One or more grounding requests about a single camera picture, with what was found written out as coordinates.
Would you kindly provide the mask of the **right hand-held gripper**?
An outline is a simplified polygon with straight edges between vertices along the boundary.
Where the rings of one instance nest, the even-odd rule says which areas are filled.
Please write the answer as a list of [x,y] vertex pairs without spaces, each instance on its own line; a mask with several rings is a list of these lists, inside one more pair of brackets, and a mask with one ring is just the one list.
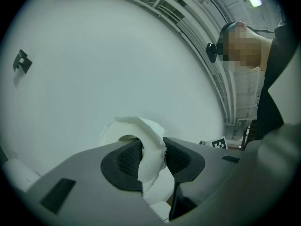
[[227,149],[227,142],[226,142],[225,137],[219,137],[219,138],[209,140],[209,141],[200,141],[199,144],[200,145],[206,145],[206,146],[209,146],[209,147],[214,147],[214,148]]

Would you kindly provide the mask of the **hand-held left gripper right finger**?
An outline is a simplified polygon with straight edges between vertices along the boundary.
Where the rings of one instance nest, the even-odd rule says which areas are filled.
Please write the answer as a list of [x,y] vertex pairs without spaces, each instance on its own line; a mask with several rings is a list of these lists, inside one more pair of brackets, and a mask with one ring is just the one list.
[[174,177],[169,220],[193,210],[208,199],[229,177],[242,152],[218,149],[164,137],[166,166]]

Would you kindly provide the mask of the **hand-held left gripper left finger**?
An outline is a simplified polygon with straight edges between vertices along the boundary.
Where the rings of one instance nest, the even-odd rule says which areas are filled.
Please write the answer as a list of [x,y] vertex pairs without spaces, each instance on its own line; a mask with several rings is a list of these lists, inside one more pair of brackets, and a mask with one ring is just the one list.
[[162,226],[137,179],[142,147],[132,139],[69,157],[29,189],[30,209],[45,226]]

